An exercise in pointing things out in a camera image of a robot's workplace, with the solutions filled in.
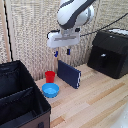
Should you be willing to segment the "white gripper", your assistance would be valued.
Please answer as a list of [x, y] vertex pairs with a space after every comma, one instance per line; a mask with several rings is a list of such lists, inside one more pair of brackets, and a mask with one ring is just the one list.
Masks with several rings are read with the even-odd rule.
[[[75, 45], [80, 41], [80, 29], [52, 30], [47, 34], [47, 38], [47, 46], [50, 48]], [[71, 49], [67, 49], [66, 54], [71, 55]], [[55, 50], [54, 56], [58, 57], [58, 50]]]

